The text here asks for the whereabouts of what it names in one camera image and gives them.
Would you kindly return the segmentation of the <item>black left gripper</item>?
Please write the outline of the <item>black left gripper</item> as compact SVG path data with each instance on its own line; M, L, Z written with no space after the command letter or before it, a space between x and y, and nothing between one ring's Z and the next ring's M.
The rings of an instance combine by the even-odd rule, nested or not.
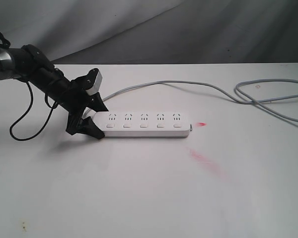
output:
M89 109L95 112L108 112L100 93L97 92L89 96L83 84L86 82L84 76L80 76L72 81L65 78L56 82L56 101L68 111L68 121L66 132L70 135L76 133L91 136L96 139L105 137L104 132L97 127L91 117L82 118L82 114L88 105Z

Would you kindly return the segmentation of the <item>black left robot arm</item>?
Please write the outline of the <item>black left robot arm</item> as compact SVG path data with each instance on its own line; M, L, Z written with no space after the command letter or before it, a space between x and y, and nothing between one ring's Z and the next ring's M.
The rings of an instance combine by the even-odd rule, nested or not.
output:
M36 86L44 93L44 100L51 111L61 106L68 114L66 132L70 135L85 134L96 139L104 138L104 132L91 117L83 118L86 108L106 112L99 88L102 75L97 68L74 80L64 73L34 45L11 48L11 43L0 32L0 80L16 79Z

